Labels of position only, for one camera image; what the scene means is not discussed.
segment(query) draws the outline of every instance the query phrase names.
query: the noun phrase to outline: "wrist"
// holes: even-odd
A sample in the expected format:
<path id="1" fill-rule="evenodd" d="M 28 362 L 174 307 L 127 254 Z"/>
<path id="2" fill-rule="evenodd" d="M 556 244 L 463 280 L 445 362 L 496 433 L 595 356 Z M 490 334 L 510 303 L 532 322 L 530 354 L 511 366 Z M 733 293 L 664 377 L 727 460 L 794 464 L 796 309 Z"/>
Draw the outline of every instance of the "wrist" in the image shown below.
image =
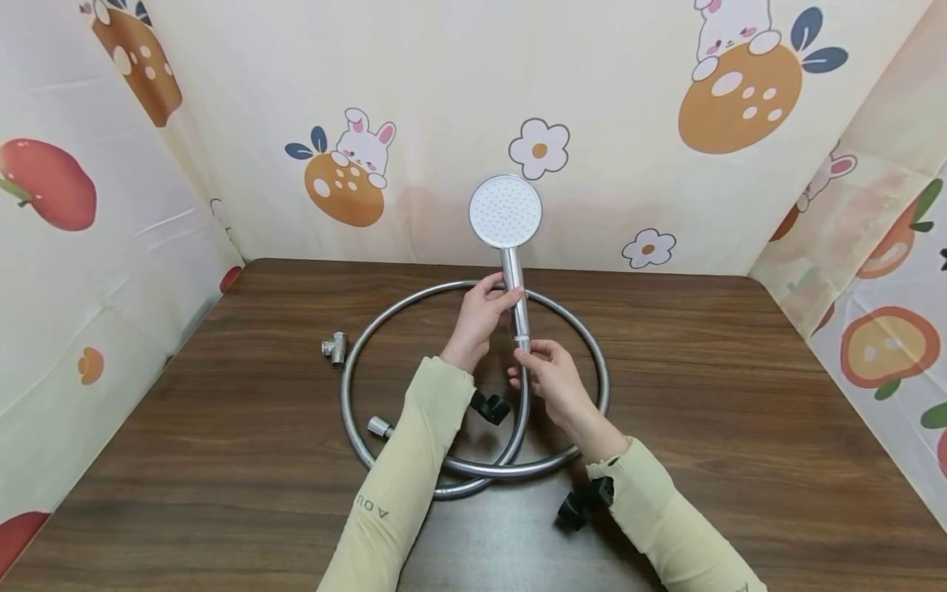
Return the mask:
<path id="1" fill-rule="evenodd" d="M 453 339 L 444 347 L 439 358 L 455 368 L 459 368 L 468 374 L 473 374 L 480 358 L 470 348 L 463 347 Z"/>
<path id="2" fill-rule="evenodd" d="M 566 433 L 575 442 L 588 463 L 602 462 L 628 451 L 625 435 L 591 404 L 577 413 L 566 427 Z"/>

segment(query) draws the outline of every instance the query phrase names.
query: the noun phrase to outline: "backdrop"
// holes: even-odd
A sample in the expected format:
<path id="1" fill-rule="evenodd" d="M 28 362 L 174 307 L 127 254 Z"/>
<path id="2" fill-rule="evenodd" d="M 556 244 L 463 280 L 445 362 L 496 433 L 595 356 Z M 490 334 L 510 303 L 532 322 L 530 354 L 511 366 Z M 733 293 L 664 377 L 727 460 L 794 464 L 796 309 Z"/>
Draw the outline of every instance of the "backdrop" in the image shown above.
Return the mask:
<path id="1" fill-rule="evenodd" d="M 234 245 L 496 264 L 466 205 L 501 172 L 544 198 L 527 266 L 752 268 L 943 522 L 945 7 L 11 3 L 0 572 Z"/>
<path id="2" fill-rule="evenodd" d="M 249 259 L 494 264 L 466 205 L 514 172 L 527 266 L 745 275 L 929 4 L 149 10 Z"/>
<path id="3" fill-rule="evenodd" d="M 242 260 L 77 7 L 0 19 L 0 574 Z"/>

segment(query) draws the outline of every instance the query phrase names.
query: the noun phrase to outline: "beige sleeve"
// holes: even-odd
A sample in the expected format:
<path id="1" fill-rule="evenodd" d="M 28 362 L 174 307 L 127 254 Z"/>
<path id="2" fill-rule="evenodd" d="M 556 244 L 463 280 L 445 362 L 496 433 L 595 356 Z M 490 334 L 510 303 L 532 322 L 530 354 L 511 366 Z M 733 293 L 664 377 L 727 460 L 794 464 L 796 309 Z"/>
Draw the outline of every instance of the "beige sleeve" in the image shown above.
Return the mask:
<path id="1" fill-rule="evenodd" d="M 474 394 L 474 378 L 425 358 L 404 395 L 394 436 L 368 472 L 321 592 L 394 590 Z"/>
<path id="2" fill-rule="evenodd" d="M 670 592 L 764 592 L 737 551 L 674 488 L 657 458 L 634 438 L 620 457 L 586 467 L 615 482 L 611 513 L 648 556 Z"/>

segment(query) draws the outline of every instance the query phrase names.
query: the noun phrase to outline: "coiled shower hose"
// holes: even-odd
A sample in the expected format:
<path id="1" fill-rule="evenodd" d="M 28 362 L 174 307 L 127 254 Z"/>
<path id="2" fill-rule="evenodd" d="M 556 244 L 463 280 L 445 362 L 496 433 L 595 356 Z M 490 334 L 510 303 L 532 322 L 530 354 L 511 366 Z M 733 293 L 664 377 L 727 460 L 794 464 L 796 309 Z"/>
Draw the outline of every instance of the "coiled shower hose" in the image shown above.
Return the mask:
<path id="1" fill-rule="evenodd" d="M 364 348 L 366 343 L 368 343 L 368 339 L 371 338 L 371 335 L 375 333 L 378 328 L 385 323 L 385 321 L 398 312 L 406 309 L 416 302 L 424 300 L 429 296 L 434 296 L 444 292 L 451 292 L 453 290 L 470 289 L 476 284 L 477 282 L 472 280 L 452 281 L 416 292 L 413 295 L 404 298 L 400 302 L 395 303 L 390 308 L 388 308 L 388 310 L 384 311 L 377 318 L 375 318 L 375 320 L 373 320 L 371 324 L 368 325 L 368 328 L 365 329 L 365 331 L 359 336 L 358 340 L 352 346 L 351 351 L 348 354 L 345 371 L 342 374 L 342 385 L 340 387 L 342 420 L 345 424 L 346 433 L 348 434 L 348 441 L 351 442 L 352 448 L 355 449 L 355 454 L 358 455 L 358 458 L 363 464 L 365 464 L 367 468 L 370 469 L 375 463 L 375 457 L 371 454 L 371 451 L 368 450 L 368 447 L 365 445 L 365 441 L 362 440 L 362 436 L 359 434 L 359 429 L 355 424 L 355 416 L 352 413 L 351 406 L 352 375 L 355 372 L 355 366 L 356 362 L 358 361 L 359 353 L 361 353 L 362 348 Z M 539 302 L 553 313 L 556 313 L 564 318 L 569 323 L 569 325 L 571 325 L 572 328 L 579 333 L 579 335 L 585 341 L 585 345 L 587 345 L 589 350 L 592 351 L 592 357 L 595 359 L 596 372 L 599 375 L 599 411 L 601 411 L 602 414 L 607 413 L 610 397 L 610 379 L 608 374 L 608 364 L 605 362 L 605 355 L 601 351 L 599 342 L 596 341 L 596 338 L 592 335 L 588 328 L 585 327 L 585 325 L 583 325 L 582 322 L 574 314 L 570 313 L 564 306 L 552 300 L 551 298 L 533 292 L 532 290 L 527 290 L 527 294 L 529 299 Z M 493 464 L 483 464 L 479 462 L 471 462 L 469 460 L 461 460 L 454 457 L 447 457 L 444 460 L 445 467 L 460 475 L 471 476 L 475 478 L 458 483 L 456 485 L 438 487 L 434 491 L 435 499 L 458 499 L 468 495 L 473 495 L 474 493 L 478 493 L 486 489 L 495 479 L 519 479 L 545 475 L 558 469 L 566 462 L 569 462 L 579 455 L 579 450 L 574 445 L 572 445 L 565 450 L 562 450 L 559 454 L 543 458 L 542 460 L 535 460 L 522 464 L 510 464 L 516 457 L 516 454 L 519 452 L 520 446 L 523 444 L 523 439 L 526 436 L 527 431 L 527 419 L 529 418 L 529 379 L 527 376 L 527 370 L 525 368 L 520 367 L 520 371 L 522 377 L 522 380 L 520 381 L 520 408 L 519 412 L 516 414 L 516 423 L 513 427 L 513 435 L 509 439 L 507 447 L 503 450 L 503 452 L 500 454 L 500 457 Z"/>

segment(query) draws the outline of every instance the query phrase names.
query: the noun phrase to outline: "left hand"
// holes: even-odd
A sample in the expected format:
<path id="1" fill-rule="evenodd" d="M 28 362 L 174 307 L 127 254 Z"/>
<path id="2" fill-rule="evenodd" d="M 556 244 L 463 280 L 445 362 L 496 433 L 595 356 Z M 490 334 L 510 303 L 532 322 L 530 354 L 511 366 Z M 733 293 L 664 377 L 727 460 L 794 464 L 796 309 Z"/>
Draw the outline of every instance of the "left hand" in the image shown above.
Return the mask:
<path id="1" fill-rule="evenodd" d="M 464 296 L 454 334 L 441 353 L 441 360 L 468 374 L 474 373 L 477 363 L 490 351 L 490 335 L 500 323 L 503 312 L 526 293 L 523 287 L 512 292 L 493 290 L 501 281 L 502 272 L 487 276 Z"/>

